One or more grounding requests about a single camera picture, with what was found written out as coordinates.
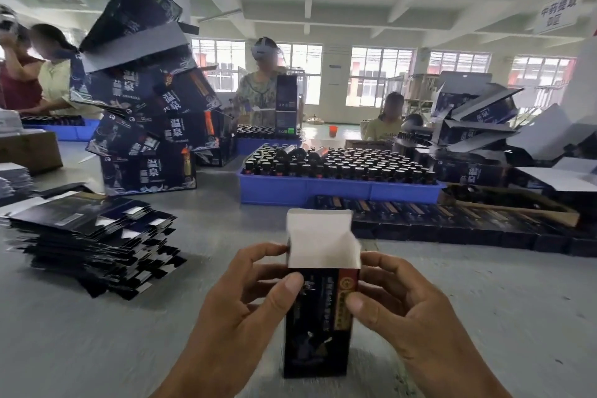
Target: wall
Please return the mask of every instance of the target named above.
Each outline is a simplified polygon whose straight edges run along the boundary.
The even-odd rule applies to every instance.
[[[280,43],[323,44],[321,97],[319,105],[307,105],[307,116],[317,115],[327,123],[359,123],[374,118],[379,109],[369,107],[347,107],[346,93],[350,72],[352,46],[411,47],[417,48],[423,38],[422,31],[386,30],[375,39],[369,37],[369,30],[362,28],[332,28],[311,26],[310,34],[305,35],[302,25],[256,23],[258,36],[268,36]],[[209,21],[200,24],[199,35],[203,38],[244,39],[243,35],[229,21]],[[541,38],[525,38],[517,41],[510,37],[500,41],[479,44],[477,35],[466,35],[444,44],[444,50],[463,50],[471,52],[490,52],[489,72],[493,82],[506,85],[514,55],[576,56],[580,43],[566,44],[560,47],[544,47]],[[254,40],[246,40],[245,56],[247,70],[255,71],[255,62],[251,56]]]

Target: sign with chinese text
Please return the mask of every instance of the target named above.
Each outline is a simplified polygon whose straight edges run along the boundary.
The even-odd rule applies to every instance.
[[[533,33],[539,35],[576,24],[583,0],[552,0],[545,4],[535,22]]]

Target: yellow shirt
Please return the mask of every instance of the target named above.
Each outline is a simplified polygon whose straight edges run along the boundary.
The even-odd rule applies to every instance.
[[[373,140],[383,140],[389,137],[394,137],[402,131],[402,123],[403,121],[401,118],[392,123],[386,123],[379,118],[374,118],[367,125],[363,140],[369,140],[369,138],[372,138]]]
[[[58,63],[44,62],[39,69],[38,76],[41,85],[41,96],[48,102],[65,100],[71,105],[70,109],[53,110],[53,115],[80,115],[84,118],[101,118],[101,109],[87,104],[71,102],[71,61]]]

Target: gold logo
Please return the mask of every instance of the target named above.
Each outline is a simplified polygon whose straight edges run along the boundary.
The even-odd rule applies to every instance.
[[[342,280],[340,280],[340,289],[348,290],[352,289],[353,286],[354,280],[352,280],[350,277],[344,277]]]

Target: table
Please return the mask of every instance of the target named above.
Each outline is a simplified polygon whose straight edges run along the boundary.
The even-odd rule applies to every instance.
[[[65,169],[51,187],[88,176],[82,144],[62,144]],[[285,240],[286,208],[238,204],[234,170],[200,171],[198,189],[141,197],[178,216],[170,244],[189,259],[136,299],[91,299],[65,277],[0,261],[3,398],[146,398],[183,349],[208,289],[246,245]],[[595,396],[597,260],[479,246],[368,241],[400,255],[451,299],[491,368],[517,398]],[[406,397],[404,369],[389,346],[356,324],[346,378],[282,379],[279,327],[239,395],[292,398]]]

